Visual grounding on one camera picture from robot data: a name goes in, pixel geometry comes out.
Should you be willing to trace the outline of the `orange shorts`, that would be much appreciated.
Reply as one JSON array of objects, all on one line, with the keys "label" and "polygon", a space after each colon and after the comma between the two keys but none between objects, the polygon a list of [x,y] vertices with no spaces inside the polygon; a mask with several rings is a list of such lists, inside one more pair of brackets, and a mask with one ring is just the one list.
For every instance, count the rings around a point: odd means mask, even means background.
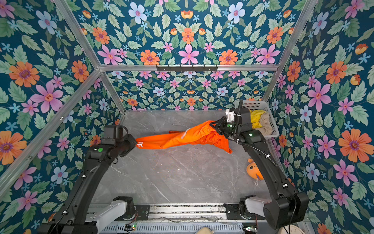
[{"label": "orange shorts", "polygon": [[210,126],[207,121],[183,132],[170,131],[168,134],[146,136],[136,140],[136,147],[146,150],[163,150],[183,145],[213,145],[231,154],[229,141]]}]

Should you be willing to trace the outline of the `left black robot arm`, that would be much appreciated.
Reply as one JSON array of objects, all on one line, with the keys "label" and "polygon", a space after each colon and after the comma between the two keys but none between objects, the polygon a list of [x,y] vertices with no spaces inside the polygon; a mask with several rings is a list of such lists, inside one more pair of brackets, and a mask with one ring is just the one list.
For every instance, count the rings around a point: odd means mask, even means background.
[{"label": "left black robot arm", "polygon": [[100,144],[91,146],[71,193],[39,234],[98,234],[117,218],[136,216],[132,197],[116,197],[108,206],[88,217],[92,198],[109,167],[136,146],[135,138],[122,125],[107,125]]}]

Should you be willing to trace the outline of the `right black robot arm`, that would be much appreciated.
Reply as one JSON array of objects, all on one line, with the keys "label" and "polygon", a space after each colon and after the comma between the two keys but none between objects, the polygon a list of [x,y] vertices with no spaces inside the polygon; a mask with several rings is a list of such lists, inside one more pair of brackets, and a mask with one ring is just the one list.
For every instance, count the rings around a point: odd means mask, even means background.
[{"label": "right black robot arm", "polygon": [[214,121],[210,126],[219,135],[243,147],[256,163],[269,190],[270,199],[257,196],[241,198],[241,215],[262,216],[274,230],[303,221],[309,198],[306,193],[299,192],[292,185],[273,160],[265,137],[252,127],[250,111],[231,108],[226,111],[226,116]]}]

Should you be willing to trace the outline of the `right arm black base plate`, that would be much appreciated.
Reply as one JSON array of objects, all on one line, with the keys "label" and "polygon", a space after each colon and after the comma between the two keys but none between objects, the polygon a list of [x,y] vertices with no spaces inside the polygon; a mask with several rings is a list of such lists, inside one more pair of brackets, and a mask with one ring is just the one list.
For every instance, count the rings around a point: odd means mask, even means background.
[{"label": "right arm black base plate", "polygon": [[224,203],[224,207],[226,209],[226,216],[228,220],[265,220],[265,218],[260,215],[250,213],[246,209],[245,205],[241,203]]}]

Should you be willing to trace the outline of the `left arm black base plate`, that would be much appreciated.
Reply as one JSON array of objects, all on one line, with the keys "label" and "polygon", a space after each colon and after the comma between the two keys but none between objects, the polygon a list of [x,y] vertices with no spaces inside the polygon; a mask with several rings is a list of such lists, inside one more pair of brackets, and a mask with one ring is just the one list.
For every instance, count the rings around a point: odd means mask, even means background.
[{"label": "left arm black base plate", "polygon": [[148,220],[150,214],[150,205],[135,205],[134,214],[131,216],[130,221],[145,221]]}]

